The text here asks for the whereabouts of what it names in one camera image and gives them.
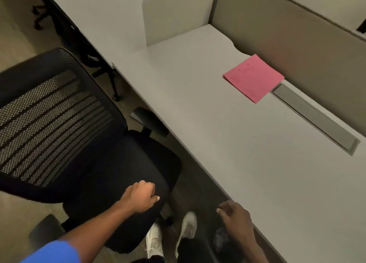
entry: person's right arm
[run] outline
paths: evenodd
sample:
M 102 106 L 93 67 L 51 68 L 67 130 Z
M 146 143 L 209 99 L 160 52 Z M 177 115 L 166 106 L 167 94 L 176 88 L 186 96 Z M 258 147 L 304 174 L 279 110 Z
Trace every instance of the person's right arm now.
M 222 217 L 227 232 L 239 243 L 250 262 L 268 263 L 263 250 L 255 240 L 249 212 L 232 200 L 220 204 L 216 211 Z

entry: hand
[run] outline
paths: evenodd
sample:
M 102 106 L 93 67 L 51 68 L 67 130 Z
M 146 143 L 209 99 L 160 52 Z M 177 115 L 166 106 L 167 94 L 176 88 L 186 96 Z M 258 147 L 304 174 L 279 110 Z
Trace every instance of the hand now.
M 222 217 L 226 231 L 243 247 L 257 244 L 250 214 L 239 203 L 232 200 L 225 201 L 216 211 Z
M 130 210 L 132 214 L 143 213 L 160 200 L 160 197 L 154 194 L 155 184 L 141 180 L 129 186 L 118 202 L 121 208 Z

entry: white sneaker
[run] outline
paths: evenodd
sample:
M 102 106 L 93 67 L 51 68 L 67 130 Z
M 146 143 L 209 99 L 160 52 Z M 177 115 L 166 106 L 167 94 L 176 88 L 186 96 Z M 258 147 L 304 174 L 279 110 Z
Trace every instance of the white sneaker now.
M 153 224 L 149 232 L 146 235 L 146 251 L 148 252 L 148 258 L 153 255 L 159 255 L 164 257 L 162 253 L 162 234 L 158 224 Z
M 188 212 L 182 222 L 182 231 L 175 247 L 175 257 L 178 258 L 178 246 L 182 238 L 193 239 L 197 230 L 197 216 L 194 212 Z

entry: blue sleeve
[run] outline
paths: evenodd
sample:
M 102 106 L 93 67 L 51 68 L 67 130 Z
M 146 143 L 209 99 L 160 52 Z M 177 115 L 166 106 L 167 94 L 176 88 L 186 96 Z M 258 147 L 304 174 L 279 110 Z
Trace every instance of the blue sleeve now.
M 21 263 L 80 263 L 77 250 L 65 241 L 53 241 Z

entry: pink folder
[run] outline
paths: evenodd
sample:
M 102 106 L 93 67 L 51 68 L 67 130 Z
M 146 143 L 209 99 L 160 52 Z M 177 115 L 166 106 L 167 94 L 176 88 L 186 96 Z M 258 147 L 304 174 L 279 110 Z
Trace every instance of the pink folder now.
M 224 74 L 224 77 L 254 103 L 268 94 L 284 76 L 253 55 Z

